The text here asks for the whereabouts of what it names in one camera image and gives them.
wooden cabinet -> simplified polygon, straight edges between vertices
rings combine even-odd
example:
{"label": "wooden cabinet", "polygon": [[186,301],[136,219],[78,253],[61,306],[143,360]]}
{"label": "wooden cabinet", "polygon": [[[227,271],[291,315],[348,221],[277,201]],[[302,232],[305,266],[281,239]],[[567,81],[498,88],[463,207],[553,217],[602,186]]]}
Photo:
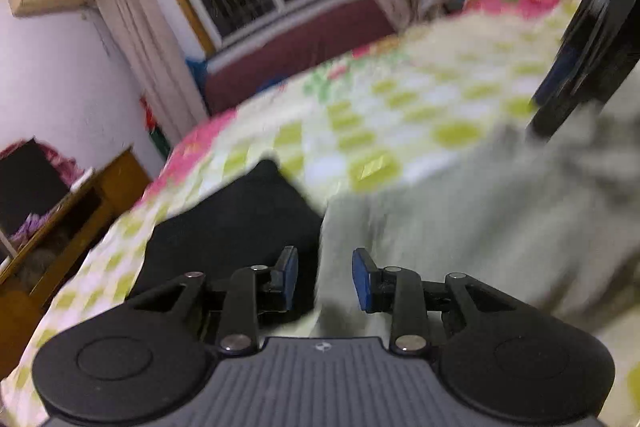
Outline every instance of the wooden cabinet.
{"label": "wooden cabinet", "polygon": [[[0,378],[17,365],[50,299],[74,273],[111,223],[140,199],[149,177],[127,149],[66,196],[57,211],[0,273]],[[64,232],[67,240],[33,287],[18,271],[47,239]]]}

